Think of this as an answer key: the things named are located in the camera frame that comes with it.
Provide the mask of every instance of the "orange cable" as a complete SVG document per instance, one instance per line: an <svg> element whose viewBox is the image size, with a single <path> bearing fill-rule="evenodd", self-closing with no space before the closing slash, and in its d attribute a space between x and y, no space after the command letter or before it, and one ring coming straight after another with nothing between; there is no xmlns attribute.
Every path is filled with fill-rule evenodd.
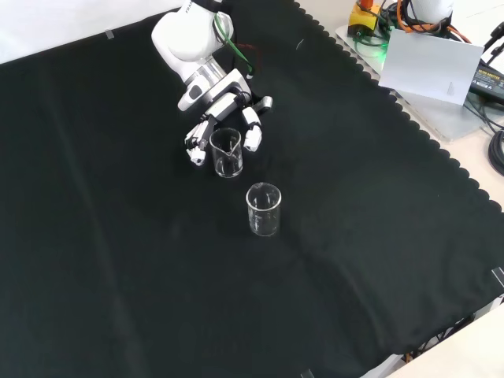
<svg viewBox="0 0 504 378"><path fill-rule="evenodd" d="M402 8L402 0L398 0L397 1L397 22L398 22L398 25L399 27L404 30L406 33L411 33L411 32L422 32L423 29L421 28L421 26L424 27L425 30L427 30L428 32L430 32L432 29L434 28L437 28L437 24L422 24L421 26L418 25L419 28L416 28L416 25L414 25L412 28L404 25L402 23L402 17L401 17L401 8ZM455 30L454 28L452 28L451 26L449 26L447 28L450 32L458 35L460 38L462 38L464 40L464 42L467 42L467 43L471 43L471 41L469 41L469 39L467 37L465 37L465 35L463 35L462 33L460 33L459 31Z"/></svg>

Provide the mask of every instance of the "robotic hand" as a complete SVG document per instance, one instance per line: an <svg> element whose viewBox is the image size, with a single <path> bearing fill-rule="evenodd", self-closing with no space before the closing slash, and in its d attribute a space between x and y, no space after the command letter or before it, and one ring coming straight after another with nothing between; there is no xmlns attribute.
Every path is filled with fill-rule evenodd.
<svg viewBox="0 0 504 378"><path fill-rule="evenodd" d="M257 151L262 140L258 114L272 107L270 97L253 104L252 91L241 73L234 69L226 75L213 58L212 54L223 46L221 41L234 33L230 16L219 12L221 3L222 0L184 0L180 10L163 16L152 32L160 55L187 85L179 109L188 110L196 102L209 106L202 122L185 139L187 153L196 165L205 162L209 137L217 123L236 109L243 110L243 119L250 129L244 146ZM219 29L214 27L216 20Z"/></svg>

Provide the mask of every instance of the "glass beaker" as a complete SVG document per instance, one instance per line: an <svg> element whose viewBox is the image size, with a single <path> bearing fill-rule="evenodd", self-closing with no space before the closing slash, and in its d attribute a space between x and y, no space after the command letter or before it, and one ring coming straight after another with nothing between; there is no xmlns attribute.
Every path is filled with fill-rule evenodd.
<svg viewBox="0 0 504 378"><path fill-rule="evenodd" d="M270 183L256 183L246 193L249 224L259 236L272 236L280 228L280 190Z"/></svg>
<svg viewBox="0 0 504 378"><path fill-rule="evenodd" d="M210 136L213 164L220 177L237 177L243 169L242 136L233 128L220 128Z"/></svg>

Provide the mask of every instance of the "black tablecloth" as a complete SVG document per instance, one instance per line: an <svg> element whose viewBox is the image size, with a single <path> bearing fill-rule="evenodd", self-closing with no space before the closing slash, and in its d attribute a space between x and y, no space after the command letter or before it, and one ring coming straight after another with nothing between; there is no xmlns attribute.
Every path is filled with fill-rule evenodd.
<svg viewBox="0 0 504 378"><path fill-rule="evenodd" d="M187 159L161 16L0 66L0 376L360 376L499 294L502 214L468 173L293 2L232 16L276 101L237 180Z"/></svg>

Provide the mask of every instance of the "yellow device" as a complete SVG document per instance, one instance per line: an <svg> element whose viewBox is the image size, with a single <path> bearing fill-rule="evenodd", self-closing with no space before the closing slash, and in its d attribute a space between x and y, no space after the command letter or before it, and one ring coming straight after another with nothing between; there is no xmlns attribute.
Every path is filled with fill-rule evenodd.
<svg viewBox="0 0 504 378"><path fill-rule="evenodd" d="M380 5L375 4L371 7L370 11L378 14ZM377 21L377 17L361 10L357 4L354 4L354 8L350 14L350 21L348 22L348 35L353 37L372 35L375 31Z"/></svg>

